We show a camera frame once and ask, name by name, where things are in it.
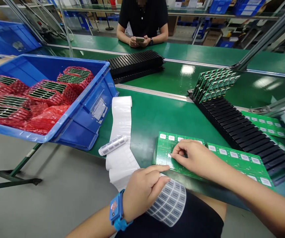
workbench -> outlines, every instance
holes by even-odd
[[[66,45],[66,42],[58,41],[57,44]],[[75,35],[72,45],[77,47],[73,50],[74,57],[95,60],[116,57],[117,52],[134,53],[142,50],[130,48],[115,38],[97,36]],[[187,90],[194,88],[199,73],[213,69],[209,67],[210,64],[228,66],[235,64],[247,51],[172,43],[154,45],[147,49],[158,52],[164,58],[197,62],[197,65],[166,62],[163,72],[117,85],[120,97],[132,97],[130,148],[140,167],[151,165],[159,131],[201,138],[205,142],[229,147],[186,95]],[[67,48],[57,46],[43,47],[32,53],[69,57]],[[285,54],[261,52],[253,59],[249,68],[285,73]],[[284,78],[244,73],[229,90],[226,99],[235,106],[251,108],[270,104],[272,96],[276,99],[285,97]],[[98,149],[109,142],[112,123],[113,117],[110,110],[93,148],[85,151],[86,153],[100,157]],[[247,209],[232,192],[216,184],[198,181],[173,171],[168,171],[167,175],[182,182],[188,189]],[[276,190],[285,196],[285,182],[277,186]]]

green circuit board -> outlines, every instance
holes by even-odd
[[[169,165],[170,170],[198,180],[204,180],[203,178],[180,165],[175,159],[171,158],[171,153],[174,147],[182,139],[197,140],[205,145],[203,139],[159,132],[152,164]],[[214,154],[216,154],[219,158],[221,158],[233,168],[274,190],[273,182],[261,158],[258,155],[245,153],[243,151],[234,150],[211,143],[207,143],[206,146],[209,148],[209,150],[211,150]]]

cable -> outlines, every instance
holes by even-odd
[[[59,8],[60,8],[60,11],[61,11],[61,14],[62,14],[62,21],[63,21],[64,27],[65,27],[67,43],[69,44],[70,58],[73,58],[73,49],[72,49],[71,42],[70,42],[69,32],[67,31],[67,25],[65,23],[65,16],[64,16],[63,9],[62,9],[61,0],[57,0],[57,1],[59,3]]]

concrete floor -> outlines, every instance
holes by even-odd
[[[33,146],[0,135],[0,170],[14,169]],[[103,159],[62,145],[42,145],[23,172],[43,182],[0,189],[0,238],[64,237],[117,193]],[[251,212],[228,206],[222,237],[274,236]]]

blue storage bin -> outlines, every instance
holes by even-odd
[[[45,136],[0,125],[0,134],[38,143],[54,142],[77,149],[90,150],[98,130],[118,96],[110,74],[109,62],[55,56],[21,55],[2,65],[0,74],[18,78],[28,86],[42,79],[56,81],[68,66],[85,67],[94,78]]]
[[[225,14],[227,8],[231,4],[232,0],[214,0],[209,8],[209,13],[213,14]]]
[[[41,47],[21,23],[0,21],[0,54],[20,55]]]
[[[259,9],[263,6],[265,0],[260,1],[253,1],[251,4],[251,1],[246,0],[239,0],[235,3],[235,6],[233,8],[233,13],[236,16],[254,16],[257,14]]]

